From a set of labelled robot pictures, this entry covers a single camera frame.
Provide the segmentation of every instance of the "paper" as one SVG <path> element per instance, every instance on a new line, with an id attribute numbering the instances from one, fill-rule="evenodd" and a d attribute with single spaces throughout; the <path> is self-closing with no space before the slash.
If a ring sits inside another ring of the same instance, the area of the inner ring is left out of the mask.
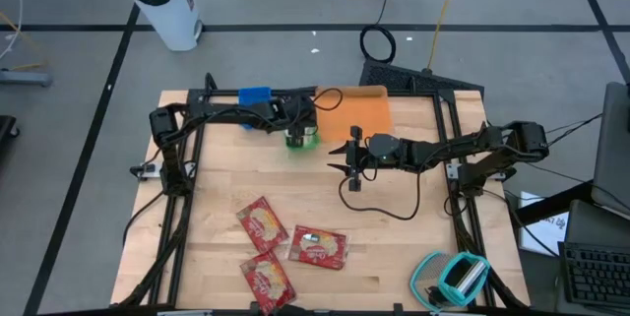
<path id="1" fill-rule="evenodd" d="M 521 192 L 521 198 L 527 200 L 521 200 L 521 208 L 528 206 L 529 204 L 533 204 L 542 200 L 539 196 L 528 193 Z M 569 213 L 562 213 L 555 217 L 547 218 L 545 220 L 541 220 L 536 223 L 532 223 L 528 225 L 528 229 L 532 232 L 532 234 L 540 240 L 540 242 L 544 243 L 550 250 L 559 254 L 558 252 L 558 242 L 564 241 L 564 236 L 566 234 L 566 226 L 569 221 Z M 524 250 L 541 253 L 547 256 L 551 256 L 549 252 L 547 252 L 544 247 L 540 246 L 538 242 L 536 242 L 524 228 L 521 227 L 521 243 L 520 247 Z"/>

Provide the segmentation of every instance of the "wooden tabletop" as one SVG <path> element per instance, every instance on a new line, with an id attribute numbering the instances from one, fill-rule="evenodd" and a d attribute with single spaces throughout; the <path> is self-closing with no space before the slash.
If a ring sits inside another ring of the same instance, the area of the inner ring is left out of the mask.
<path id="1" fill-rule="evenodd" d="M 164 92 L 159 105 L 184 102 L 186 96 L 184 91 Z M 456 92 L 456 99 L 463 134 L 479 130 L 485 119 L 479 93 Z M 213 101 L 236 102 L 237 98 L 214 97 Z M 439 141 L 431 98 L 390 97 L 389 102 L 394 136 Z M 450 136 L 445 103 L 443 112 Z M 423 310 L 409 288 L 412 271 L 430 252 L 457 252 L 452 220 L 443 211 L 448 194 L 444 168 L 440 164 L 421 174 L 420 209 L 413 220 L 357 213 L 347 209 L 339 198 L 343 174 L 326 165 L 343 163 L 344 156 L 328 155 L 330 149 L 341 144 L 322 143 L 313 151 L 292 152 L 286 148 L 282 133 L 267 135 L 238 125 L 209 125 L 197 170 L 177 307 L 245 309 L 254 301 L 239 265 L 258 252 L 235 214 L 265 196 L 289 235 L 296 224 L 302 224 L 350 236 L 346 265 L 340 271 L 288 261 L 288 241 L 276 247 L 297 292 L 294 305 L 308 309 L 392 310 L 394 303 L 401 302 L 405 310 Z M 147 158 L 155 150 L 151 142 Z M 500 183 L 488 182 L 485 188 L 503 195 Z M 134 212 L 160 189 L 157 179 L 141 183 Z M 381 170 L 376 181 L 363 181 L 360 193 L 345 196 L 356 207 L 379 207 L 406 216 L 415 205 L 415 175 Z M 155 260 L 165 201 L 162 199 L 131 227 L 112 302 L 127 296 Z M 505 203 L 485 195 L 478 197 L 476 204 L 489 262 L 514 294 L 529 304 Z M 165 268 L 160 300 L 166 299 L 170 268 Z"/>

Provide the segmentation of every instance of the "orange cloth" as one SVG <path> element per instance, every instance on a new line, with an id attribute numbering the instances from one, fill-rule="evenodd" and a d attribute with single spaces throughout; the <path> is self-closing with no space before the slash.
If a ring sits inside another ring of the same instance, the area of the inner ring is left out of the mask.
<path id="1" fill-rule="evenodd" d="M 363 129 L 363 138 L 376 133 L 389 133 L 392 128 L 387 89 L 383 86 L 338 88 L 344 93 L 342 103 L 334 110 L 317 109 L 318 133 L 323 142 L 350 140 L 350 127 Z M 325 88 L 318 88 L 316 95 Z M 317 105 L 332 108 L 339 102 L 336 91 L 317 98 Z"/>

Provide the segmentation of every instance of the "blue object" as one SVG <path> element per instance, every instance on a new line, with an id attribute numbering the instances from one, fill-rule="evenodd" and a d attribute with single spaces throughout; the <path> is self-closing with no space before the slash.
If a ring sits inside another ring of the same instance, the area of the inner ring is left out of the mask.
<path id="1" fill-rule="evenodd" d="M 247 88 L 238 90 L 238 104 L 252 105 L 269 101 L 272 98 L 272 89 L 268 87 Z M 245 129 L 251 129 L 251 125 L 242 124 Z"/>

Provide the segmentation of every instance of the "black keyboard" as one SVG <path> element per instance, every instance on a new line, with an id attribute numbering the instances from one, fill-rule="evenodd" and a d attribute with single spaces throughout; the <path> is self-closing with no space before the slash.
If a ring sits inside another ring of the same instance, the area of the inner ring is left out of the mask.
<path id="1" fill-rule="evenodd" d="M 567 300 L 630 308 L 630 248 L 558 245 Z"/>

